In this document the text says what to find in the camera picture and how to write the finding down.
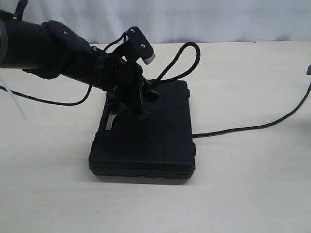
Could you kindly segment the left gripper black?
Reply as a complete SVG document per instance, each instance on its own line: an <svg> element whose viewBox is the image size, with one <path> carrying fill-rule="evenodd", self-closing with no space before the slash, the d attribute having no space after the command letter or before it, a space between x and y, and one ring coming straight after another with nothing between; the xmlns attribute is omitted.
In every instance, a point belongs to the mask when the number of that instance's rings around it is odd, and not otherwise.
<svg viewBox="0 0 311 233"><path fill-rule="evenodd" d="M152 86L155 80L142 81L143 69L136 62L126 61L115 54L106 54L99 59L97 73L101 89L113 93L120 102L129 106L139 120L149 115L143 108L141 87L144 102L154 102L159 98Z"/></svg>

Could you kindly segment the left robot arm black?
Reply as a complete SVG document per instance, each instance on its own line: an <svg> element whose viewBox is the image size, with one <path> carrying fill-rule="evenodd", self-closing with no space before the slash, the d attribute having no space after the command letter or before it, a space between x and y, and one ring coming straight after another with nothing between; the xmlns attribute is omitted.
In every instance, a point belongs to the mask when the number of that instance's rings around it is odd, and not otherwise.
<svg viewBox="0 0 311 233"><path fill-rule="evenodd" d="M46 80L66 76L113 94L136 117L145 117L144 103L159 95L138 64L139 59L150 64L155 58L139 27L125 31L108 52L90 45L62 22L24 21L27 4L21 0L13 13L0 13L1 68L21 69Z"/></svg>

